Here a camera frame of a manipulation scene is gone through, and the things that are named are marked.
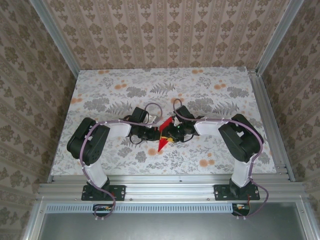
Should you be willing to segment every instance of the floral tablecloth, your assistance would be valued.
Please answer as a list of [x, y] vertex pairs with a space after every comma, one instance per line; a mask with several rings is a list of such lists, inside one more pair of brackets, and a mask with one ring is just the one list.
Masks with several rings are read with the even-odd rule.
[[[231, 118], [243, 114], [261, 133], [265, 144], [254, 173], [275, 173], [255, 95], [245, 67], [82, 70], [78, 76], [51, 174], [82, 175], [67, 143], [85, 117], [97, 121], [123, 118], [135, 107], [156, 102], [162, 124], [180, 98], [194, 115]], [[151, 115], [159, 109], [150, 106]], [[222, 137], [196, 136], [186, 143], [169, 143], [158, 152], [158, 141], [133, 145], [128, 137], [108, 139], [101, 162], [108, 175], [231, 174], [235, 159]]]

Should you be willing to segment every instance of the red object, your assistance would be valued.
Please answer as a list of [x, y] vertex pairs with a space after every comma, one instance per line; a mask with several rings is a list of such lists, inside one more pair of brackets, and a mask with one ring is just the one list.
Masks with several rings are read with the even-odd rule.
[[[159, 131], [160, 133], [162, 132], [162, 130], [167, 127], [170, 123], [172, 123], [172, 117], [169, 117], [160, 127], [159, 127]], [[158, 147], [158, 152], [161, 151], [161, 149], [168, 143], [168, 141], [164, 138], [160, 138], [159, 140], [159, 147]]]

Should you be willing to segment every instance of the patterned wallpaper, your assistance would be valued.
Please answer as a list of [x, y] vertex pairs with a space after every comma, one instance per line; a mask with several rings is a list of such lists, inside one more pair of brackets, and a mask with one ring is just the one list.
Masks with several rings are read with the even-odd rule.
[[255, 68], [289, 0], [45, 0], [82, 70]]
[[19, 239], [46, 182], [75, 79], [28, 0], [0, 1], [0, 239]]
[[304, 1], [263, 80], [296, 180], [320, 220], [320, 1]]

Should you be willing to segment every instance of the wallpaper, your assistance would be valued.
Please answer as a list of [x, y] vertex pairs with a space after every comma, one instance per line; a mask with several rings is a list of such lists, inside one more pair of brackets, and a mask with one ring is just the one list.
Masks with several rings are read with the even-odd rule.
[[304, 1], [263, 80], [297, 181], [320, 219], [320, 2]]
[[28, 223], [75, 79], [29, 1], [0, 1], [0, 239]]
[[[84, 118], [121, 119], [131, 115], [135, 107], [144, 109], [148, 103], [155, 102], [163, 111], [156, 125], [160, 126], [172, 116], [176, 98], [195, 117], [221, 119], [243, 114], [265, 142], [253, 172], [276, 172], [246, 68], [182, 67], [80, 71], [51, 174], [83, 175], [79, 161], [67, 151], [67, 143]], [[147, 111], [152, 116], [160, 114], [155, 105], [148, 106]], [[169, 143], [160, 152], [158, 146], [159, 141], [132, 144], [128, 137], [108, 138], [99, 159], [107, 175], [232, 174], [234, 171], [235, 158], [218, 131], [216, 135], [195, 136], [185, 143]]]
[[289, 0], [45, 0], [80, 69], [255, 68]]

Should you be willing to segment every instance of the gray leaf pattern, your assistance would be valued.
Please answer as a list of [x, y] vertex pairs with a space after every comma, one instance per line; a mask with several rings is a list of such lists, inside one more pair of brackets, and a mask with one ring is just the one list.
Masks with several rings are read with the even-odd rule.
[[[173, 114], [175, 98], [180, 98], [194, 116], [231, 118], [235, 114], [243, 114], [262, 136], [266, 135], [244, 67], [86, 70], [79, 74], [51, 173], [82, 174], [77, 161], [67, 151], [67, 143], [83, 118], [116, 120], [132, 114], [135, 107], [143, 109], [148, 103], [155, 102], [163, 110], [162, 119], [157, 124], [160, 126]], [[148, 106], [147, 110], [152, 116], [160, 114], [154, 105]], [[17, 138], [6, 128], [0, 131], [0, 137], [5, 141]], [[186, 143], [169, 143], [160, 152], [158, 145], [158, 141], [144, 141], [137, 145], [132, 144], [128, 137], [108, 138], [100, 157], [102, 167], [108, 175], [233, 172], [235, 159], [222, 137], [195, 136]], [[25, 143], [25, 147], [34, 154], [31, 142]], [[43, 156], [43, 161], [47, 161], [47, 157]], [[253, 171], [275, 172], [267, 141]]]

